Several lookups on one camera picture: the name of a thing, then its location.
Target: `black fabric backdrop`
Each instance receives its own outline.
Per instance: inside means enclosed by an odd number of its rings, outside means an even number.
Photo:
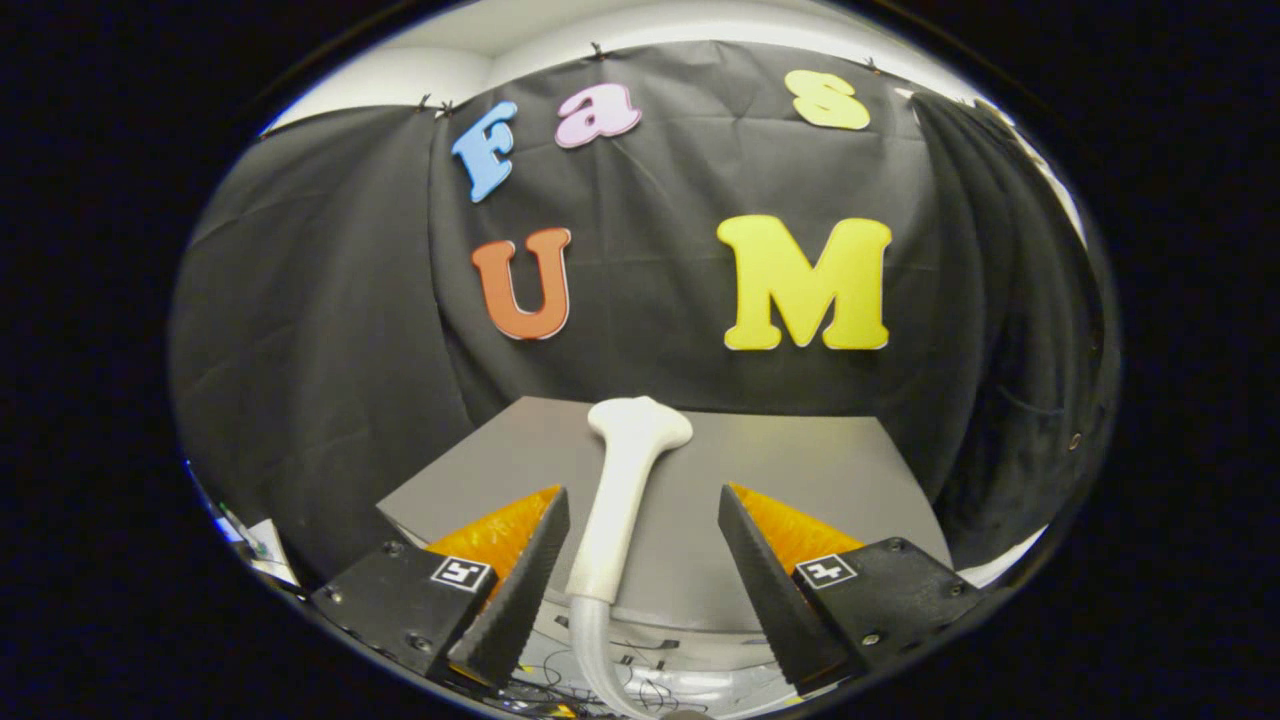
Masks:
[[[1274,715],[1260,550],[1274,473],[1251,437],[1275,428],[1265,23],[1231,5],[909,6],[1059,114],[1037,131],[1071,147],[1056,159],[1107,231],[1126,372],[1116,441],[1062,551],[982,630],[850,711]],[[367,12],[18,14],[8,716],[461,716],[238,569],[182,475],[165,386],[184,238],[261,127],[232,109]]]
[[[782,82],[800,68],[854,83],[872,123],[801,119]],[[554,145],[563,99],[603,82],[630,90],[640,126]],[[874,415],[942,496],[955,561],[992,560],[1097,468],[1114,300],[1105,327],[1080,241],[1007,129],[895,88],[920,90],[804,50],[682,42],[540,70],[438,119],[374,108],[273,132],[183,261],[170,382],[184,450],[216,500],[248,523],[273,518],[328,578],[384,538],[379,500],[522,396]],[[449,149],[500,101],[520,109],[515,169],[474,204]],[[745,214],[781,218],[810,263],[845,218],[888,225],[888,346],[724,347],[737,288],[716,228]],[[570,320],[516,341],[489,319],[470,256],[548,227],[573,236]],[[531,255],[511,273],[538,307]],[[1073,452],[1076,432],[1088,441]]]

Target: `screw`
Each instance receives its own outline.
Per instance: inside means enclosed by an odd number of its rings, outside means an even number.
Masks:
[[[417,633],[410,633],[408,635],[404,635],[404,642],[407,642],[408,646],[413,650],[421,652],[431,652],[431,641],[424,638]]]

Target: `clear plastic tube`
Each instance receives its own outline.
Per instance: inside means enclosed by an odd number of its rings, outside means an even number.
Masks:
[[[655,720],[655,715],[636,705],[622,689],[613,662],[609,661],[609,603],[594,597],[573,596],[568,612],[573,655],[600,701],[622,715]]]

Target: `foam letter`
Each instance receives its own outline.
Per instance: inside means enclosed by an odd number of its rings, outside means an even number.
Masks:
[[[562,102],[558,114],[564,122],[556,128],[556,145],[564,149],[622,135],[640,122],[626,86],[614,83],[588,87]]]
[[[791,70],[783,79],[805,120],[828,128],[863,129],[872,122],[867,106],[852,99],[854,86],[829,73]]]
[[[453,154],[462,158],[471,176],[472,202],[484,200],[511,174],[511,160],[498,160],[498,152],[511,152],[516,146],[511,127],[504,122],[515,117],[515,102],[498,102],[453,143]]]
[[[568,279],[564,275],[566,228],[548,228],[529,236],[525,247],[538,256],[538,275],[543,283],[543,307],[526,313],[516,304],[511,283],[511,259],[516,245],[509,241],[483,245],[471,254],[480,270],[484,304],[493,324],[515,340],[547,340],[568,320]]]
[[[791,340],[805,347],[827,307],[835,318],[822,340],[833,350],[878,350],[888,342],[881,324],[882,265],[890,231],[882,223],[847,219],[836,223],[818,265],[805,259],[782,220],[740,215],[721,223],[721,242],[737,259],[737,324],[724,333],[731,350],[773,350],[782,331],[769,320],[777,304]]]

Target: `white wall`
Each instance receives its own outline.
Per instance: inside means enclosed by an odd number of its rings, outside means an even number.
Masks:
[[[686,40],[803,47],[865,61],[943,95],[979,92],[886,32],[808,0],[481,0],[410,28],[321,81],[268,129],[366,105],[461,102],[490,87],[591,53]]]

